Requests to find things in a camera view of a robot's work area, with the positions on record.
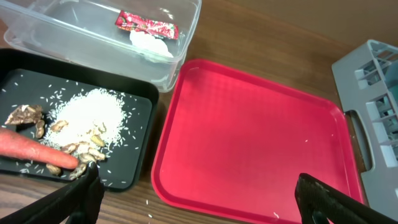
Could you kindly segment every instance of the plastic tray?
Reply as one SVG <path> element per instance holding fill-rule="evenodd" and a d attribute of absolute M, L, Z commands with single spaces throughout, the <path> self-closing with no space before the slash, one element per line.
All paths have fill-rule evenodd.
<path fill-rule="evenodd" d="M 128 146 L 114 149 L 111 146 L 113 151 L 110 154 L 111 157 L 98 163 L 99 176 L 107 180 L 104 183 L 105 186 L 113 183 L 110 189 L 116 191 L 127 189 L 138 180 L 159 97 L 155 86 L 11 49 L 0 50 L 0 61 L 2 62 L 0 89 L 6 90 L 6 92 L 0 91 L 0 121 L 2 123 L 15 109 L 12 105 L 38 104 L 43 107 L 44 113 L 54 109 L 54 101 L 58 100 L 51 100 L 49 96 L 54 95 L 54 91 L 60 91 L 61 88 L 65 89 L 62 93 L 63 101 L 69 100 L 76 93 L 86 93 L 98 86 L 125 93 L 123 110 L 132 113 L 128 118 L 129 122 L 124 125 L 129 128 L 135 139 L 128 135 L 127 131 L 122 131 L 122 137 L 126 138 L 123 144 Z M 49 101 L 41 99 L 41 96 L 48 97 Z M 31 132 L 35 132 L 34 126 L 27 129 L 17 129 L 15 126 L 7 126 L 7 128 L 32 139 Z M 24 165 L 26 162 L 30 163 L 30 161 L 0 157 L 0 172 L 19 175 L 19 171 L 26 168 Z M 63 170 L 65 177 L 57 177 L 51 175 L 42 163 L 33 162 L 29 170 L 29 174 L 23 175 L 69 181 L 69 171 Z"/>
<path fill-rule="evenodd" d="M 341 110 L 206 60 L 180 72 L 152 168 L 166 203 L 253 223 L 301 223 L 308 173 L 362 202 Z"/>

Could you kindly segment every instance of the red wrapper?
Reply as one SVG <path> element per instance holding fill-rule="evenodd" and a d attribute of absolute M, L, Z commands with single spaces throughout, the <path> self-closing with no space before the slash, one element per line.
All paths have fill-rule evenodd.
<path fill-rule="evenodd" d="M 178 39 L 177 25 L 145 19 L 130 12 L 120 11 L 115 24 L 118 28 L 127 31 L 145 31 L 159 37 L 166 37 L 173 40 Z"/>

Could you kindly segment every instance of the clear plastic container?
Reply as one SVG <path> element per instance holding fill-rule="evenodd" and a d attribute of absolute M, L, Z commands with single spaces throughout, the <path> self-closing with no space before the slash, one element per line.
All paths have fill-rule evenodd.
<path fill-rule="evenodd" d="M 201 0 L 0 0 L 14 48 L 153 83 L 170 91 L 195 31 Z M 165 39 L 173 58 L 131 44 L 116 27 L 120 10 L 178 25 L 178 40 Z"/>

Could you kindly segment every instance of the red tray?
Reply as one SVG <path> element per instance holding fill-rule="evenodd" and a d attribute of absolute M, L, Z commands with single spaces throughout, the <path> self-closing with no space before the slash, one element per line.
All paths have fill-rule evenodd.
<path fill-rule="evenodd" d="M 332 102 L 206 60 L 181 69 L 152 183 L 166 203 L 253 223 L 301 223 L 299 173 L 363 196 Z"/>

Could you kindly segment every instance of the black tray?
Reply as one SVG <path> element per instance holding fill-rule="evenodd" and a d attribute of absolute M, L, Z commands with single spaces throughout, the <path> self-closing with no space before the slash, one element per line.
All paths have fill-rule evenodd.
<path fill-rule="evenodd" d="M 108 189 L 113 191 L 126 190 L 138 181 L 159 99 L 159 92 L 154 85 L 12 49 L 0 50 L 0 62 L 0 123 L 2 125 L 9 113 L 15 109 L 12 105 L 38 104 L 43 106 L 44 113 L 54 109 L 55 103 L 50 106 L 49 96 L 54 95 L 54 91 L 59 91 L 61 88 L 66 89 L 62 92 L 63 101 L 68 101 L 74 94 L 81 93 L 82 89 L 87 92 L 101 87 L 125 93 L 123 110 L 131 112 L 132 116 L 124 125 L 129 128 L 131 135 L 128 135 L 127 131 L 122 131 L 121 135 L 126 139 L 123 144 L 128 144 L 128 146 L 114 149 L 111 146 L 113 151 L 110 154 L 111 157 L 98 163 L 99 176 L 101 179 L 106 179 L 104 182 L 106 187 L 112 183 Z M 48 98 L 49 102 L 40 98 L 42 96 Z M 31 132 L 35 131 L 34 126 L 26 129 L 17 129 L 15 126 L 7 126 L 7 128 L 33 139 Z M 62 175 L 66 175 L 65 177 L 61 177 L 62 175 L 57 177 L 51 175 L 45 168 L 45 164 L 39 162 L 33 162 L 29 167 L 29 174 L 21 174 L 19 171 L 26 168 L 24 164 L 27 162 L 30 163 L 30 161 L 0 157 L 0 172 L 59 182 L 69 181 L 69 171 L 63 171 Z M 44 169 L 43 173 L 36 173 L 39 169 Z"/>

